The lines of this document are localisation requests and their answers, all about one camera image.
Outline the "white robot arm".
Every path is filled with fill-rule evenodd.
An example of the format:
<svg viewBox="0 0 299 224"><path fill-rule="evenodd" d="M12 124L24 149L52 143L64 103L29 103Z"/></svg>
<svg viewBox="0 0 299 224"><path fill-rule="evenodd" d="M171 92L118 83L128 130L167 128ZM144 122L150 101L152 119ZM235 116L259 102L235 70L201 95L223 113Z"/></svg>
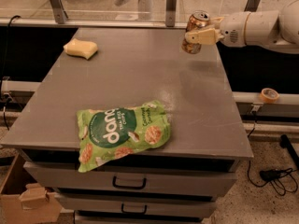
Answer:
<svg viewBox="0 0 299 224"><path fill-rule="evenodd" d="M237 12L211 19L205 11L193 13L194 28L188 24L184 42L192 46L221 42L232 48L258 46L280 53L299 53L299 0L291 0L281 10Z"/></svg>

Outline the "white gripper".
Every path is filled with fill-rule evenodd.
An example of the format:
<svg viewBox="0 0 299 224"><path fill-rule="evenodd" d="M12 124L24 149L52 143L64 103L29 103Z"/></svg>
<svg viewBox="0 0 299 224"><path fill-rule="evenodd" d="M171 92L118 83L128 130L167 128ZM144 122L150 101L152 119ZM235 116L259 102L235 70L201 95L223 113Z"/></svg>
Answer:
<svg viewBox="0 0 299 224"><path fill-rule="evenodd" d="M185 34L190 44L214 45L221 40L227 47L242 48L246 46L245 27L249 12L237 12L229 16L212 18L210 24L215 28L191 30Z"/></svg>

